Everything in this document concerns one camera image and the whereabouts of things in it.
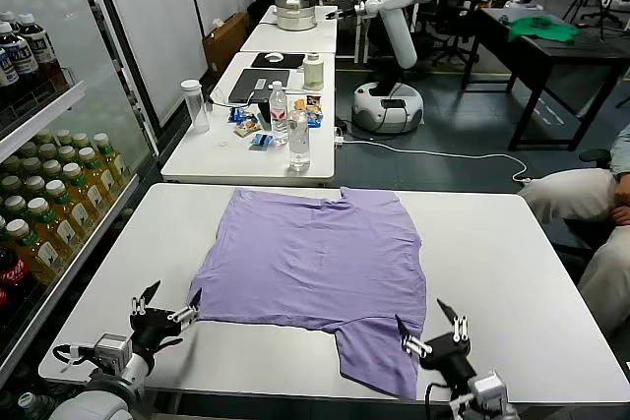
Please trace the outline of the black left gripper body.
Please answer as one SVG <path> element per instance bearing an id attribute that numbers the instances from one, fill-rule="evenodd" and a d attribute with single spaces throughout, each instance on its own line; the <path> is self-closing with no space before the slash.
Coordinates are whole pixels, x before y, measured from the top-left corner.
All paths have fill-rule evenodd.
<path id="1" fill-rule="evenodd" d="M 135 354 L 155 354 L 182 342 L 182 328 L 174 321 L 173 315 L 173 311 L 156 308 L 134 311 L 130 315 L 132 351 Z"/>

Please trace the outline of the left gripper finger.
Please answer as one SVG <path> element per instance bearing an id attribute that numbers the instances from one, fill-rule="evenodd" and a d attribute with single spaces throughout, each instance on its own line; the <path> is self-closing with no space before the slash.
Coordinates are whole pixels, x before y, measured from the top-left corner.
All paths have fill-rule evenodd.
<path id="1" fill-rule="evenodd" d="M 132 316 L 140 316 L 145 315 L 147 311 L 147 307 L 150 302 L 153 300 L 156 295 L 158 288 L 160 286 L 160 281 L 156 281 L 152 285 L 148 286 L 139 297 L 133 297 L 131 301 Z"/>
<path id="2" fill-rule="evenodd" d="M 194 324 L 199 317 L 199 308 L 203 289 L 199 288 L 188 305 L 183 309 L 167 316 L 167 319 L 181 328 L 187 328 Z"/>

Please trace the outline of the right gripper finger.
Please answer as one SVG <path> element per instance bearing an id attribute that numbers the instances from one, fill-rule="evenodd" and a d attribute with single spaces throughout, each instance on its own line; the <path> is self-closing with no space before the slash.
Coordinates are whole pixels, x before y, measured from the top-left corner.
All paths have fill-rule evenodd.
<path id="1" fill-rule="evenodd" d="M 437 299 L 437 303 L 453 327 L 452 339 L 454 341 L 467 341 L 468 318 L 466 316 L 459 316 L 450 305 L 444 303 L 440 299 Z"/>
<path id="2" fill-rule="evenodd" d="M 407 355 L 427 356 L 433 353 L 433 348 L 414 336 L 398 315 L 395 316 L 395 320 L 398 326 L 402 350 Z"/>

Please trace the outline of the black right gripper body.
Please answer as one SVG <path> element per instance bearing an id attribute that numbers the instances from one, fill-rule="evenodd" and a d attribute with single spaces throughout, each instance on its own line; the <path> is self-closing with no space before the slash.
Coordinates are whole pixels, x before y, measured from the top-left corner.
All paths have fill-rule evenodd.
<path id="1" fill-rule="evenodd" d="M 466 386 L 469 379 L 476 375 L 468 361 L 471 342 L 455 342 L 449 333 L 425 341 L 432 351 L 419 360 L 424 370 L 440 373 L 448 386 Z"/>

